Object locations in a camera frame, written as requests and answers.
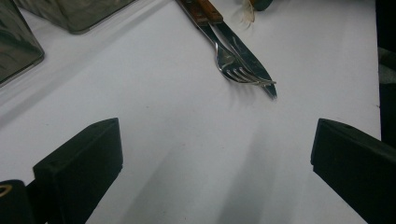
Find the table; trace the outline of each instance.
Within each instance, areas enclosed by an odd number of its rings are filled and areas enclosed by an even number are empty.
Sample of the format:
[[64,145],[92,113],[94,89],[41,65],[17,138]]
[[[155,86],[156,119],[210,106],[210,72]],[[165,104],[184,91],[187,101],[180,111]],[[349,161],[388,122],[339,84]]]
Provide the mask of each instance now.
[[88,223],[364,223],[312,171],[319,118],[380,138],[375,1],[275,0],[249,27],[213,0],[277,81],[230,83],[177,3],[140,0],[85,35],[23,11],[46,59],[0,90],[0,179],[120,119],[124,166]]

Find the fork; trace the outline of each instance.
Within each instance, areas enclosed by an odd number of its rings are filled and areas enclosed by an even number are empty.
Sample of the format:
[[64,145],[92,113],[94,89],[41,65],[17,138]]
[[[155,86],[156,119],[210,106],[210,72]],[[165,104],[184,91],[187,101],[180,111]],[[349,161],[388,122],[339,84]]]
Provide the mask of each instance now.
[[221,44],[220,40],[209,25],[198,27],[215,46],[217,67],[226,78],[238,83],[261,87],[275,83],[272,80],[251,75],[241,61],[226,47],[224,47],[223,44]]
[[218,39],[209,25],[207,17],[204,15],[200,7],[191,0],[177,0],[181,8],[190,17],[192,22],[205,34],[211,41],[216,50],[216,64],[224,77],[243,84],[251,84],[256,86],[268,86],[274,84],[272,80],[267,80],[251,75],[243,63]]
[[[250,73],[253,74],[255,77],[272,80],[264,66],[248,49],[244,42],[225,23],[220,12],[212,5],[212,3],[210,3],[209,0],[194,1],[196,1],[200,5],[201,10],[207,16],[210,24],[216,28],[216,31],[219,31],[222,37],[224,37],[225,43],[232,48],[235,55],[238,57],[239,60],[241,60],[241,62],[250,71]],[[263,88],[273,100],[276,99],[276,88],[274,84],[267,85]]]

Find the knife blade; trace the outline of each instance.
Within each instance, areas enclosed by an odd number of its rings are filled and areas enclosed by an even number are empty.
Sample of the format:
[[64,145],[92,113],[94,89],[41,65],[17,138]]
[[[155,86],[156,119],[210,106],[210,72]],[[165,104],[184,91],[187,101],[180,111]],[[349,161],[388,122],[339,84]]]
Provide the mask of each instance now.
[[[217,28],[219,33],[225,38],[228,45],[235,51],[239,56],[240,60],[245,64],[245,66],[256,76],[272,80],[270,75],[260,61],[254,56],[254,54],[248,49],[244,42],[233,32],[233,30],[225,23],[223,20],[219,20],[219,15],[221,14],[216,10],[216,8],[208,0],[196,0],[201,6],[203,12],[206,14],[209,22],[212,23],[214,27]],[[270,95],[272,99],[276,99],[276,88],[274,84],[265,86],[264,89]]]

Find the knife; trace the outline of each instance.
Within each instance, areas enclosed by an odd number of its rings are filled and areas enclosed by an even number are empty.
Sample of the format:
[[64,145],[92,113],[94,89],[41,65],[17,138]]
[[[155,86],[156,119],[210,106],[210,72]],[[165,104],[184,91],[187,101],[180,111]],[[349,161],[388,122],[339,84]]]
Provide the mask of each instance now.
[[[217,28],[217,30],[225,38],[227,43],[233,48],[233,50],[239,56],[239,59],[245,64],[245,66],[254,75],[267,80],[272,80],[267,70],[265,70],[264,66],[262,66],[256,56],[254,56],[254,54],[248,49],[248,47],[242,42],[242,40],[223,21],[221,14],[216,10],[216,8],[208,0],[196,1],[201,6],[201,9],[206,14],[212,25]],[[265,86],[264,89],[267,91],[272,99],[276,99],[277,94],[274,84]]]
[[[187,16],[190,18],[192,23],[203,32],[203,34],[210,39],[210,41],[217,42],[219,41],[215,32],[212,30],[209,20],[206,14],[201,10],[200,6],[193,0],[176,0],[176,2],[180,5],[180,7],[184,10]],[[222,73],[228,79],[238,82],[233,76],[228,75],[227,73]]]

